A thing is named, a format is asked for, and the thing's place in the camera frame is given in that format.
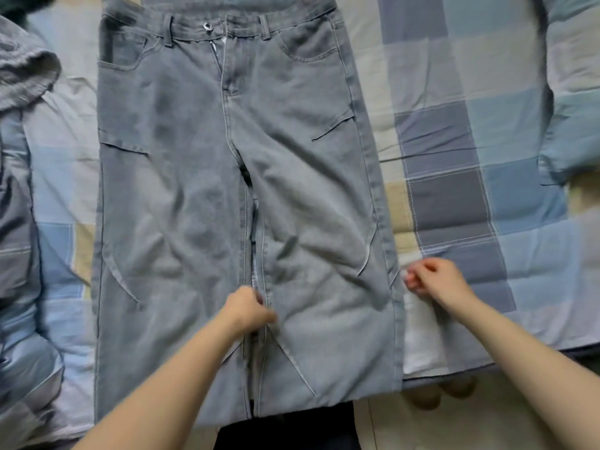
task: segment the light blue jeans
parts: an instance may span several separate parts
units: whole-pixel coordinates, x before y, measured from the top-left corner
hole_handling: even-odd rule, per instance
[[[397,255],[335,0],[105,0],[98,127],[97,419],[253,274],[279,322],[231,349],[199,423],[400,390]]]

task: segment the paneled denim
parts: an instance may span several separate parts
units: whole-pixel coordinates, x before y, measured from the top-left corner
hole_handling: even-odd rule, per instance
[[[234,345],[200,423],[399,390],[397,255],[335,1],[105,0],[99,67],[97,419],[253,277],[279,322]]]

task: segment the person's right hand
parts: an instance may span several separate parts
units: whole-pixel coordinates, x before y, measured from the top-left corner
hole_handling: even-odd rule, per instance
[[[242,286],[227,297],[219,312],[236,337],[258,330],[263,325],[275,323],[275,311],[264,306],[263,297],[252,287]]]
[[[431,296],[456,317],[461,308],[477,299],[454,262],[428,257],[409,265],[404,277],[406,287],[419,296]]]

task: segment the front pocket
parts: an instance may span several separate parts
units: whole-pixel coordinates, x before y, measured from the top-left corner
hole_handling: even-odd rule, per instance
[[[129,70],[136,68],[146,55],[158,50],[160,37],[144,30],[124,25],[104,16],[100,25],[99,65],[105,68]]]
[[[283,53],[299,62],[321,60],[338,50],[334,28],[327,15],[277,30],[274,36]]]

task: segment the bedsheet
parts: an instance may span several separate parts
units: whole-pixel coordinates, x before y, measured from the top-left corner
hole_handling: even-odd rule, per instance
[[[63,74],[24,114],[40,230],[42,323],[63,351],[56,421],[39,440],[91,426],[89,300],[97,197],[101,0],[58,0],[30,29]],[[157,0],[134,0],[153,2]],[[386,181],[402,266],[456,261],[481,297],[555,348],[600,342],[600,175],[541,187],[549,115],[535,0],[338,0]],[[405,375],[490,363],[483,348],[409,292]]]

